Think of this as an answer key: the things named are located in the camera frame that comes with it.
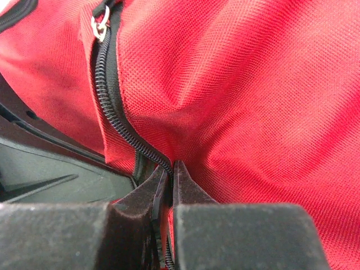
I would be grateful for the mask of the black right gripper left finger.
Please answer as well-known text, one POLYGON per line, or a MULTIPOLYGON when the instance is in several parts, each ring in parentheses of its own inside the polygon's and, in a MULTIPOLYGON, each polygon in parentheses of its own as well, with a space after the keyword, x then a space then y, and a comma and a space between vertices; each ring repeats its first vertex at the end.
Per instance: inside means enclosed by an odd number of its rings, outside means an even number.
POLYGON ((1 204, 2 269, 160 269, 168 176, 118 203, 1 204))

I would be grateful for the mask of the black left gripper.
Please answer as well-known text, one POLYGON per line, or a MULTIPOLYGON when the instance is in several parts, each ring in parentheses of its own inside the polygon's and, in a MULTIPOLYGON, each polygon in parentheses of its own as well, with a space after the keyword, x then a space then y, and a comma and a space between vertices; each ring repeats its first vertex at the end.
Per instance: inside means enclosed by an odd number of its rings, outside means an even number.
POLYGON ((130 176, 37 117, 1 79, 1 202, 116 201, 134 188, 130 176))

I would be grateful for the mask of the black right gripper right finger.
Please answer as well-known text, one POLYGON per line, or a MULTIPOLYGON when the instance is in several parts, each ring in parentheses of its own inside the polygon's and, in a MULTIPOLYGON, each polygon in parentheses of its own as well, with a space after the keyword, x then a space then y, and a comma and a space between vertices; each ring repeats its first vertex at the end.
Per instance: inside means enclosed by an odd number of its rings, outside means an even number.
POLYGON ((329 269, 312 218, 294 204, 220 204, 174 165, 176 269, 329 269))

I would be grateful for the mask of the red backpack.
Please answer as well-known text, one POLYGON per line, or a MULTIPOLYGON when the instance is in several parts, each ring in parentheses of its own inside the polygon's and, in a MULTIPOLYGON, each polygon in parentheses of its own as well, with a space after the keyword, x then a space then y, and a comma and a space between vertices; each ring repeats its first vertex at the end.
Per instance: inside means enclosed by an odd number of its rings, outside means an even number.
MULTIPOLYGON (((1 74, 40 118, 130 173, 95 96, 100 1, 38 1, 1 74)), ((332 269, 359 268, 359 2, 108 1, 134 131, 222 203, 293 203, 332 269)))

